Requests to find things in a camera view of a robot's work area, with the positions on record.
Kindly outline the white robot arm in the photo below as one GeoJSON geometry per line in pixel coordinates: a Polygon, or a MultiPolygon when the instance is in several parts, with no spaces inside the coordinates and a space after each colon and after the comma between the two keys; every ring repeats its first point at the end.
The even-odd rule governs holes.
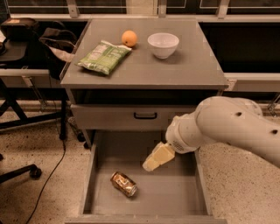
{"type": "Polygon", "coordinates": [[[146,171],[168,163],[177,153],[213,143],[244,149],[280,167],[280,125],[264,118],[261,108],[244,98],[205,99],[191,114],[174,116],[165,139],[143,162],[146,171]]]}

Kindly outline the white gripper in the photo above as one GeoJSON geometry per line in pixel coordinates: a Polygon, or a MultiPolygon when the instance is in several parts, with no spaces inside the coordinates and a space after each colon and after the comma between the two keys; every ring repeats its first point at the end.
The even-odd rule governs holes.
{"type": "Polygon", "coordinates": [[[174,159],[175,151],[179,154],[196,151],[204,143],[194,113],[174,116],[165,133],[165,139],[167,143],[158,143],[143,162],[143,168],[147,172],[152,172],[174,159]]]}

